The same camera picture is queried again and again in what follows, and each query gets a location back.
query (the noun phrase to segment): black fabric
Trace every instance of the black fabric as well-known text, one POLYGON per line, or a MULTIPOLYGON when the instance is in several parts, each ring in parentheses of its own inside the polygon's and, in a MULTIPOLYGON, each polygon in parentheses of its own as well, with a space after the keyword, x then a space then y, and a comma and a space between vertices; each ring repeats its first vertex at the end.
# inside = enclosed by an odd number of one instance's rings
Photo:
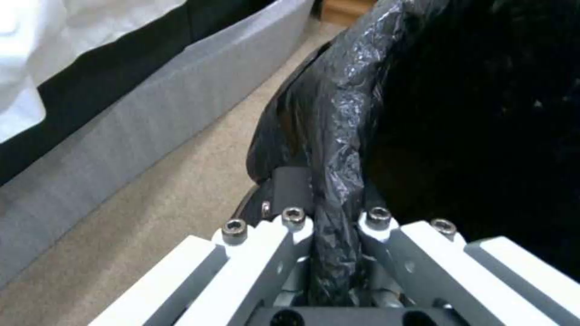
POLYGON ((195 43, 273 0, 189 0, 164 17, 87 52, 38 89, 39 125, 0 144, 0 186, 195 43))
POLYGON ((365 304, 353 223, 381 198, 402 224, 507 236, 579 279, 577 8, 379 1, 283 83, 246 165, 258 184, 297 157, 312 170, 311 305, 365 304))

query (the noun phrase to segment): black plastic bag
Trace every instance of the black plastic bag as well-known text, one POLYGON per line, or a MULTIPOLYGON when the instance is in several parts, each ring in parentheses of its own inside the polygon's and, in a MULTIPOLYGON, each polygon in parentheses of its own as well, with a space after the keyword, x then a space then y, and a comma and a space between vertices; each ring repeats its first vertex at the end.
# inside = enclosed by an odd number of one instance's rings
POLYGON ((506 235, 577 277, 577 7, 379 1, 285 81, 246 164, 257 183, 312 170, 311 304, 362 304, 353 224, 371 182, 400 222, 506 235))

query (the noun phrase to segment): white cloth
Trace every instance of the white cloth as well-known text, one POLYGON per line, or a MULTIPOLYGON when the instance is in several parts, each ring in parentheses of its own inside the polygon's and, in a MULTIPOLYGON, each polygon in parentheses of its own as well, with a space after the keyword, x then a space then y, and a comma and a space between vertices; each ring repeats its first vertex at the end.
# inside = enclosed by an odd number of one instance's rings
POLYGON ((37 86, 186 0, 0 0, 0 143, 38 124, 37 86))

